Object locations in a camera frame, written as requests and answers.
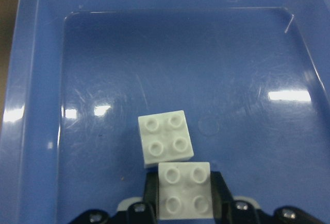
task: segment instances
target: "screw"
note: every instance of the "screw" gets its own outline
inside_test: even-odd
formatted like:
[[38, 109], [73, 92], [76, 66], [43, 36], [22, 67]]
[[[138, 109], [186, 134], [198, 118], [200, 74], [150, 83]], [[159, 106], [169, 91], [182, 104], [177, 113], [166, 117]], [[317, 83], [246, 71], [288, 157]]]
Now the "screw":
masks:
[[95, 213], [95, 214], [90, 214], [89, 215], [89, 221], [91, 223], [99, 222], [101, 220], [102, 220], [102, 215], [100, 213]]
[[235, 205], [238, 210], [248, 210], [249, 208], [248, 204], [242, 201], [236, 202]]
[[143, 212], [145, 211], [145, 205], [143, 203], [137, 203], [134, 205], [135, 212]]
[[290, 209], [282, 209], [282, 215], [288, 219], [295, 219], [295, 212]]

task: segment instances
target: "white lego brick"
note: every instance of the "white lego brick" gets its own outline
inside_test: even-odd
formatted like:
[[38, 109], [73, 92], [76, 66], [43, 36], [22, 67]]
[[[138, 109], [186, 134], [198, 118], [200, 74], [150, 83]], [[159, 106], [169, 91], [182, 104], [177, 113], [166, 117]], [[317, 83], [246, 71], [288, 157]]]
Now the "white lego brick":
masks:
[[184, 111], [159, 113], [138, 118], [144, 167], [159, 162], [185, 161], [193, 157]]
[[158, 177], [159, 219], [213, 218], [208, 162], [159, 163]]

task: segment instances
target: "scratched plastic surface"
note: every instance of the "scratched plastic surface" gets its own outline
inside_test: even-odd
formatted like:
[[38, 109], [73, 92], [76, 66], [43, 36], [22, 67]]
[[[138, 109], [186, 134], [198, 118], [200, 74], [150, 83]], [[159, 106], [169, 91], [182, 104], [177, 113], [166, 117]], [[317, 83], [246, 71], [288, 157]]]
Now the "scratched plastic surface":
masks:
[[210, 162], [234, 195], [329, 221], [329, 10], [330, 0], [21, 0], [0, 223], [113, 215], [143, 192], [137, 117], [174, 110], [185, 111], [191, 160]]

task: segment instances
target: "white block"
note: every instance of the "white block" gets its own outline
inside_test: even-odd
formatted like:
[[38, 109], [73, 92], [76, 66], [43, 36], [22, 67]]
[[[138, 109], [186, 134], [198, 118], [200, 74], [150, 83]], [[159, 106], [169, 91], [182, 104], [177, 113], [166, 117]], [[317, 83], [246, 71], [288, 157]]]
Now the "white block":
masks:
[[213, 218], [208, 162], [159, 163], [158, 177], [159, 219]]
[[166, 112], [138, 118], [144, 167], [159, 162], [185, 161], [193, 157], [184, 111]]

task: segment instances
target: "blue plastic bin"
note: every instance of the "blue plastic bin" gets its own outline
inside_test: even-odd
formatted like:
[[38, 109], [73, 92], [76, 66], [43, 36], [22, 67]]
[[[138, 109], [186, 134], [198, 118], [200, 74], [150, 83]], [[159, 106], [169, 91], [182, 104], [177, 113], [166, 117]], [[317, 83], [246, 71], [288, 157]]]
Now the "blue plastic bin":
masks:
[[174, 110], [234, 195], [328, 222], [329, 60], [330, 0], [20, 0], [0, 223], [113, 215], [143, 192], [137, 117]]

